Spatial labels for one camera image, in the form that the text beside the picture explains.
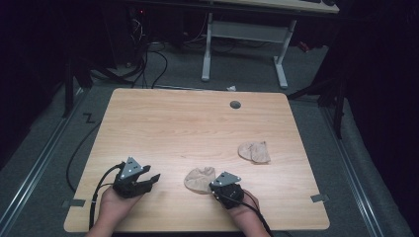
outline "desk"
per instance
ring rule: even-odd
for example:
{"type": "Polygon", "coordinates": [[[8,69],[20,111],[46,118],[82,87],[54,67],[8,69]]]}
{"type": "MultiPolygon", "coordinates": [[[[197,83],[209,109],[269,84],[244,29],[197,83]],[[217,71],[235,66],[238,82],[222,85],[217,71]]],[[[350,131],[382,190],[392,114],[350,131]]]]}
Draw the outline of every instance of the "desk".
{"type": "Polygon", "coordinates": [[[99,180],[128,156],[151,166],[139,180],[161,177],[119,231],[237,230],[212,195],[184,187],[186,175],[205,166],[217,176],[227,171],[241,177],[239,184],[257,196],[272,230],[329,226],[323,203],[311,200],[319,190],[284,94],[117,89],[74,197],[86,204],[70,207],[66,231],[88,230],[89,202],[99,180]],[[231,101],[241,108],[231,108],[231,101]],[[254,165],[240,158],[237,148],[247,141],[266,141],[271,162],[254,165]]]}
{"type": "MultiPolygon", "coordinates": [[[[211,0],[210,3],[221,2],[231,4],[242,4],[258,7],[281,8],[288,10],[299,10],[319,13],[333,13],[337,14],[339,8],[334,5],[332,7],[321,3],[311,3],[297,0],[211,0]]],[[[210,79],[210,52],[211,39],[213,37],[232,38],[239,40],[258,40],[281,44],[281,50],[278,55],[274,57],[274,64],[277,70],[277,76],[280,87],[288,88],[287,78],[283,68],[283,60],[287,52],[293,36],[293,30],[296,20],[291,20],[288,27],[268,27],[252,24],[232,23],[225,21],[213,21],[212,13],[209,13],[208,27],[207,27],[207,47],[204,55],[203,75],[202,80],[208,81],[210,79]]]]}

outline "metal track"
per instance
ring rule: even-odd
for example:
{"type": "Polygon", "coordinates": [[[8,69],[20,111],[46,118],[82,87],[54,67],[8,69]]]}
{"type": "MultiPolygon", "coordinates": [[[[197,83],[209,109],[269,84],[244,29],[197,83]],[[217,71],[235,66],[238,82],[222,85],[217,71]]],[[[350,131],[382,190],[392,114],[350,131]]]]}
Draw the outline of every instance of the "metal track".
{"type": "Polygon", "coordinates": [[[29,175],[15,194],[15,197],[10,202],[7,210],[3,213],[3,216],[0,219],[0,236],[7,236],[10,230],[12,229],[13,224],[15,223],[16,219],[18,218],[19,214],[24,208],[26,202],[28,201],[35,187],[37,186],[38,181],[40,180],[43,174],[43,171],[46,169],[46,166],[51,160],[55,145],[62,136],[62,133],[67,128],[67,125],[71,121],[71,118],[73,117],[77,107],[85,99],[86,95],[87,92],[82,89],[79,89],[77,91],[74,109],[67,118],[61,119],[59,125],[53,132],[52,136],[49,138],[40,156],[38,157],[37,162],[31,169],[29,175]]]}
{"type": "Polygon", "coordinates": [[[327,108],[320,108],[320,111],[323,117],[326,120],[327,126],[330,133],[332,133],[333,138],[336,142],[336,146],[341,154],[342,163],[345,175],[348,179],[349,186],[351,187],[352,193],[354,195],[355,201],[357,202],[358,209],[361,212],[362,217],[366,223],[366,226],[370,232],[371,236],[381,237],[384,236],[379,225],[379,222],[374,213],[373,207],[371,206],[370,200],[367,197],[363,186],[358,179],[357,173],[351,163],[351,159],[346,152],[345,146],[341,139],[336,136],[336,133],[333,129],[333,116],[327,108]]]}

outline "person's right hand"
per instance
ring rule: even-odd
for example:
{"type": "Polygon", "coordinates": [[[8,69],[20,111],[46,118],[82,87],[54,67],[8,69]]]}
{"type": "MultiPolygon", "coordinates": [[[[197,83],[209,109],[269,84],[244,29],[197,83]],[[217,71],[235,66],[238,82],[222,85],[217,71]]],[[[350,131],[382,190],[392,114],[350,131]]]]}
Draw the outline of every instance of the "person's right hand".
{"type": "MultiPolygon", "coordinates": [[[[245,193],[243,202],[259,210],[258,199],[246,190],[243,190],[243,192],[245,193]]],[[[248,206],[240,204],[234,208],[228,209],[227,213],[231,216],[236,226],[243,231],[247,237],[270,236],[258,215],[248,206]]]]}

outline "gray tape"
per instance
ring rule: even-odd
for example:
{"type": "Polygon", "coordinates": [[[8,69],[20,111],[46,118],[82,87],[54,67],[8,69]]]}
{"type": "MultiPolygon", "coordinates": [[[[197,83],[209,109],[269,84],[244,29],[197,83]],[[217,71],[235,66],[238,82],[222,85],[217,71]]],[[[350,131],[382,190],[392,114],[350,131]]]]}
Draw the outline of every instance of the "gray tape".
{"type": "Polygon", "coordinates": [[[86,200],[84,200],[84,199],[65,200],[62,203],[62,207],[63,208],[67,208],[67,207],[70,207],[70,206],[80,206],[80,207],[83,207],[85,202],[86,202],[86,200]]]}
{"type": "Polygon", "coordinates": [[[318,201],[327,202],[330,200],[330,198],[328,195],[316,195],[316,196],[311,196],[311,200],[313,202],[318,202],[318,201]]]}

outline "metal desk leg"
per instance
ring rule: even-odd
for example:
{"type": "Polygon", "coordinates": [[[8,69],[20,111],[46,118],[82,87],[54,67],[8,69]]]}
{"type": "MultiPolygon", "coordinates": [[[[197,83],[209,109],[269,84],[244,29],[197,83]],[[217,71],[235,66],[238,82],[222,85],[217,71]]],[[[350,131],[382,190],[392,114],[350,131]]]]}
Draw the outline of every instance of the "metal desk leg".
{"type": "Polygon", "coordinates": [[[203,81],[210,80],[210,40],[212,35],[212,13],[209,13],[209,23],[207,28],[207,48],[206,54],[204,55],[204,65],[203,65],[203,81]]]}
{"type": "Polygon", "coordinates": [[[291,37],[293,36],[293,29],[295,28],[296,20],[292,20],[284,39],[283,48],[279,56],[274,57],[275,68],[277,69],[278,80],[280,81],[280,87],[282,89],[288,88],[286,74],[284,73],[283,60],[287,52],[287,48],[290,44],[291,37]]]}

